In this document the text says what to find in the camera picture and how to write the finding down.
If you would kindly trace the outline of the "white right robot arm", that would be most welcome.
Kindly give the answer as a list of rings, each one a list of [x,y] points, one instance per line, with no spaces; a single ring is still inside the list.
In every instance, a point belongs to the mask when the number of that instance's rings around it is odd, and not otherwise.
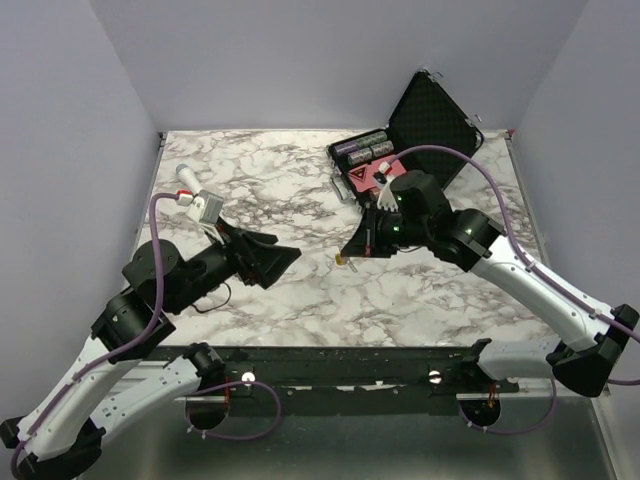
[[[554,332],[515,343],[477,341],[459,370],[467,389],[480,392],[508,378],[547,378],[585,397],[602,393],[639,320],[634,308],[593,299],[527,254],[488,215],[453,209],[432,175],[411,170],[388,182],[385,191],[395,206],[364,209],[339,251],[340,262],[423,247],[500,288]]]

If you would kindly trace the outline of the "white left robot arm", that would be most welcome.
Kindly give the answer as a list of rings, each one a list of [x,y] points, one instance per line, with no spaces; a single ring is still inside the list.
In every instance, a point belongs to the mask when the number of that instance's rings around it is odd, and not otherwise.
[[[223,239],[184,259],[168,240],[143,244],[122,273],[127,287],[93,323],[76,360],[30,414],[1,424],[17,479],[75,479],[92,467],[104,447],[145,414],[183,396],[228,395],[240,386],[261,387],[254,376],[233,378],[226,362],[205,342],[144,380],[116,393],[114,386],[139,366],[175,326],[179,314],[233,276],[249,286],[271,287],[301,255],[274,235],[225,227]]]

